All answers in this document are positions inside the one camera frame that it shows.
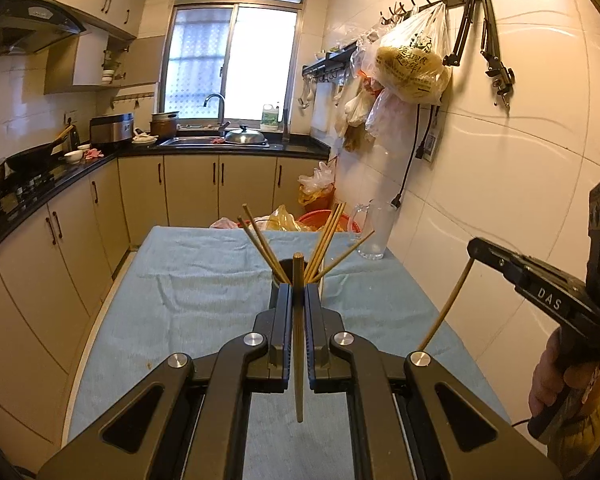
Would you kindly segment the right hand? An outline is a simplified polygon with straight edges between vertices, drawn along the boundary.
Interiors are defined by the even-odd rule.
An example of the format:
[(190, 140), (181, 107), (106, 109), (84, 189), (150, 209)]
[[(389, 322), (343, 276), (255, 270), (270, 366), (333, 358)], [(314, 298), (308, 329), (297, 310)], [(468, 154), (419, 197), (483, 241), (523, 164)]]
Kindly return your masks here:
[[(532, 417), (539, 416), (544, 408), (552, 406), (559, 393), (566, 387), (585, 389), (597, 370), (595, 363), (582, 363), (569, 367), (565, 372), (558, 370), (556, 365), (560, 355), (560, 328), (556, 328), (548, 338), (545, 350), (532, 374), (532, 383), (528, 404)], [(581, 404), (575, 418), (591, 415), (596, 410), (600, 400), (600, 374), (590, 390), (586, 401)]]

